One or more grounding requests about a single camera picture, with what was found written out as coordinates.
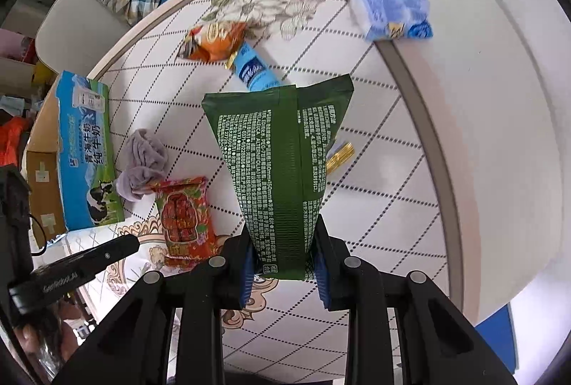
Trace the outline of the person's left hand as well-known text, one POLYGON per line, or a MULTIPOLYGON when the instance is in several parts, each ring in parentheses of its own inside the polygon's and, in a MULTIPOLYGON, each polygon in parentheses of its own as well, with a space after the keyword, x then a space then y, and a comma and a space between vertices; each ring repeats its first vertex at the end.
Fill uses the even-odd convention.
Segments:
POLYGON ((44 368, 59 370, 79 349, 74 326, 85 321, 83 306, 64 299, 26 314, 25 322, 15 327, 20 346, 44 368))

